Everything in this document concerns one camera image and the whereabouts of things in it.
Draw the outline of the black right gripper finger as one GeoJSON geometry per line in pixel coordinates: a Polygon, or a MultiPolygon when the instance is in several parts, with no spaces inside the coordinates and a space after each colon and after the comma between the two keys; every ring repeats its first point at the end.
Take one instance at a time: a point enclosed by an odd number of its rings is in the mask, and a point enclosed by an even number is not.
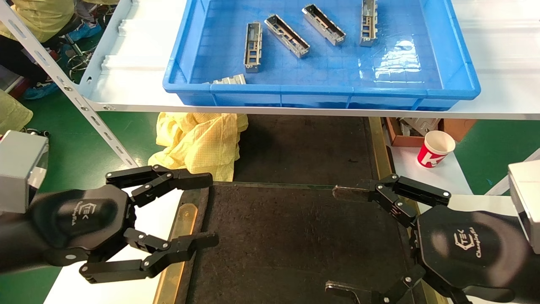
{"type": "Polygon", "coordinates": [[[385,292],[361,289],[351,284],[336,281],[327,281],[325,292],[349,298],[355,304],[397,304],[405,294],[411,292],[419,284],[425,275],[424,267],[416,264],[385,292]]]}
{"type": "Polygon", "coordinates": [[[381,180],[362,180],[355,186],[336,185],[332,195],[340,201],[359,202],[366,199],[378,204],[405,228],[414,228],[417,211],[405,199],[428,206],[447,206],[451,193],[405,176],[390,174],[381,180]]]}

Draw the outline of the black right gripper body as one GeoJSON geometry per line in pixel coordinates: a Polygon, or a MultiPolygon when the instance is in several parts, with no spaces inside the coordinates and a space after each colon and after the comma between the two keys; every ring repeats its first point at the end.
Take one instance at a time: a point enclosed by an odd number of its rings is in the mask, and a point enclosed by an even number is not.
{"type": "Polygon", "coordinates": [[[416,261],[440,295],[538,304],[539,255],[518,217],[434,206],[416,220],[416,261]]]}

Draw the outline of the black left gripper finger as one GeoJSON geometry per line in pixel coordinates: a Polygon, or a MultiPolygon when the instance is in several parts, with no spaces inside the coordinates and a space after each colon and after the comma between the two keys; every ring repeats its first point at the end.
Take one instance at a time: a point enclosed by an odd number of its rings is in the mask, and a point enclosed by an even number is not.
{"type": "Polygon", "coordinates": [[[127,230],[123,238],[125,244],[149,255],[143,260],[88,261],[79,270],[86,281],[99,284],[154,278],[172,264],[191,260],[197,250],[219,244],[218,235],[209,232],[166,241],[138,230],[127,230]]]}
{"type": "Polygon", "coordinates": [[[192,174],[187,169],[168,169],[161,165],[145,166],[109,172],[106,184],[124,189],[136,186],[131,201],[138,207],[146,206],[174,189],[204,189],[213,185],[210,173],[192,174]]]}

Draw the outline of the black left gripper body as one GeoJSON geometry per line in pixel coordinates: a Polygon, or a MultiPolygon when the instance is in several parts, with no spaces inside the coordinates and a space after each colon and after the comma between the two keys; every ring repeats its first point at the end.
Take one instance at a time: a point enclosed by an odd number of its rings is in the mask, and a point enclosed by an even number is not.
{"type": "Polygon", "coordinates": [[[133,200],[114,185],[37,194],[25,213],[1,215],[1,273],[106,261],[127,246],[135,219],[133,200]]]}

